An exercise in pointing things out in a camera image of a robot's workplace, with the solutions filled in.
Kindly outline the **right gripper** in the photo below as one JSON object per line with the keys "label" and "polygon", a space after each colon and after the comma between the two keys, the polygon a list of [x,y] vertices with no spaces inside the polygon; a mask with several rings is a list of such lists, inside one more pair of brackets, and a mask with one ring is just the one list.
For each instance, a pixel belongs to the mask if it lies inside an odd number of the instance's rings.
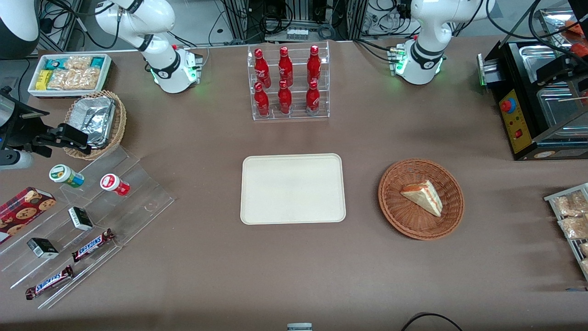
{"label": "right gripper", "polygon": [[[90,155],[91,148],[87,144],[88,135],[66,123],[59,124],[54,134],[46,133],[33,139],[33,153],[41,156],[51,156],[50,147],[76,149],[84,155]],[[23,145],[12,146],[6,138],[1,137],[0,169],[16,170],[30,168],[34,163],[33,155]]]}

